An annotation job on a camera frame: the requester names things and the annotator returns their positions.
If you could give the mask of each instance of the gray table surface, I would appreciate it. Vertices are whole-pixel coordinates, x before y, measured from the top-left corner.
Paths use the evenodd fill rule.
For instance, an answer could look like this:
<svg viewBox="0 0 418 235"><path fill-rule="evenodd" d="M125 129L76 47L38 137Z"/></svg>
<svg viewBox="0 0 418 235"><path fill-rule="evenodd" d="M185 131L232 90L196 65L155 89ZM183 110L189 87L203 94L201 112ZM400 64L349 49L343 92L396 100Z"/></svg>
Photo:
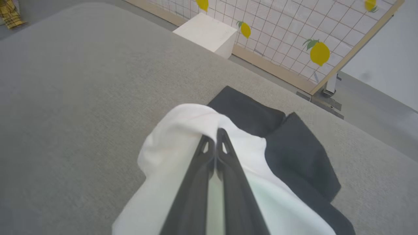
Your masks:
<svg viewBox="0 0 418 235"><path fill-rule="evenodd" d="M147 134L226 86L296 112L359 235L416 234L418 163L278 85L137 15L87 3L0 42L0 234L109 234L144 181Z"/></svg>

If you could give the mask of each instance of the grid pattern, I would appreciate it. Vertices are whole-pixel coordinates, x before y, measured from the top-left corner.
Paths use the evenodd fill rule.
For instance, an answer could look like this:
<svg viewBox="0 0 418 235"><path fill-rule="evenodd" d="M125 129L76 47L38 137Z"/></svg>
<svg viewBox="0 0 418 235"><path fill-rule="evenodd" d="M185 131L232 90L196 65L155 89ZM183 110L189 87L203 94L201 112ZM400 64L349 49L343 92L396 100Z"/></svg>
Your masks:
<svg viewBox="0 0 418 235"><path fill-rule="evenodd" d="M239 31L235 43L266 60L318 84L353 49L396 0L377 0L368 12L365 0L209 0L208 11L195 0L147 0L182 18L203 13L238 28L251 28L247 39ZM322 66L311 61L303 43L319 40L330 50Z"/></svg>

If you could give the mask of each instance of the gray floor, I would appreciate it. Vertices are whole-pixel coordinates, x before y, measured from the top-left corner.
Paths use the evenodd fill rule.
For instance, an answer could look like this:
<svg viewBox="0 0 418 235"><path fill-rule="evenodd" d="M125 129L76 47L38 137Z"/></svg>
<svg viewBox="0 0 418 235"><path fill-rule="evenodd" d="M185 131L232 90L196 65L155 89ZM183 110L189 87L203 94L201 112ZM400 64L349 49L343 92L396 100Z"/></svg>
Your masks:
<svg viewBox="0 0 418 235"><path fill-rule="evenodd" d="M25 27L30 27L31 24L39 22L62 9L82 2L93 1L20 0L22 18L28 21L28 24L13 31L8 30L5 26L0 26L0 40ZM175 25L122 0L97 0L96 2L116 5L171 31L177 28ZM293 93L299 91L306 94L236 56L231 56L230 60ZM418 114L357 79L345 74L339 74L339 76L342 81L337 81L337 92L333 98L342 104L340 113L344 116L344 120L418 161Z"/></svg>

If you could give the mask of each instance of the yellow plaid fabric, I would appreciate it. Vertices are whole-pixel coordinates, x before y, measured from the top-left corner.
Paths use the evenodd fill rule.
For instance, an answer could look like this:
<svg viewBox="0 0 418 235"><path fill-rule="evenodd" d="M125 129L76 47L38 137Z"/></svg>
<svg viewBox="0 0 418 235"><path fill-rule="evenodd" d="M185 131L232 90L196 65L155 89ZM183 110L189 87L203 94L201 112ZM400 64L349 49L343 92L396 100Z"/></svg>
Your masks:
<svg viewBox="0 0 418 235"><path fill-rule="evenodd" d="M20 19L12 0L0 0L0 17L9 29L25 23Z"/></svg>

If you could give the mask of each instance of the white wall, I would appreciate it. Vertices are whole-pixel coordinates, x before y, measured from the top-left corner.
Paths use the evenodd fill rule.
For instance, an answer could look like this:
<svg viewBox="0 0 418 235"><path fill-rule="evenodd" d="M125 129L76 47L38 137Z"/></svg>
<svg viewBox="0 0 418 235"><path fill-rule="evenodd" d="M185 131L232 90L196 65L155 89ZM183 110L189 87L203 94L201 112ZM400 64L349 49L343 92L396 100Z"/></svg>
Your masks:
<svg viewBox="0 0 418 235"><path fill-rule="evenodd" d="M418 111L418 0L405 0L341 71Z"/></svg>

